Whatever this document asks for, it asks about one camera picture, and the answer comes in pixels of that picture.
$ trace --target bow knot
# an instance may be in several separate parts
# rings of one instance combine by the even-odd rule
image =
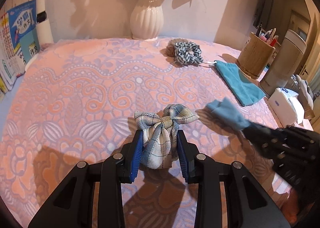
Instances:
[[[166,169],[178,159],[177,133],[180,124],[198,119],[184,105],[168,105],[164,116],[146,112],[135,112],[137,128],[143,130],[141,163],[151,169]]]

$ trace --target beige tumbler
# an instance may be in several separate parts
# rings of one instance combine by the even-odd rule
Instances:
[[[277,87],[284,87],[297,69],[307,44],[294,31],[288,30],[281,49],[269,70],[260,81],[260,87],[267,96],[271,96]]]

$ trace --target pen holder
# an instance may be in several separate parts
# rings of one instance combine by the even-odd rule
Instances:
[[[252,32],[236,64],[246,75],[258,79],[275,50]]]

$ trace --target swirl pattern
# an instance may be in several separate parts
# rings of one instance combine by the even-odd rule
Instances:
[[[162,117],[168,104],[183,104],[198,114],[199,120],[181,127],[202,153],[223,163],[241,161],[275,202],[283,201],[288,186],[272,172],[271,162],[204,109],[228,97],[249,120],[277,128],[267,101],[239,106],[214,68],[181,67],[163,56],[169,40],[64,41],[39,54],[13,101],[0,142],[0,195],[23,227],[77,162],[101,161],[132,140],[134,111],[160,111]],[[195,43],[208,61],[230,62],[240,53]],[[178,162],[167,170],[142,168],[122,192],[127,227],[193,227],[197,185],[185,184]]]

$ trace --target vase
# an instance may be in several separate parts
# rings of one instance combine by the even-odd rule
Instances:
[[[136,40],[156,40],[163,27],[161,0],[138,0],[130,17],[132,37]]]

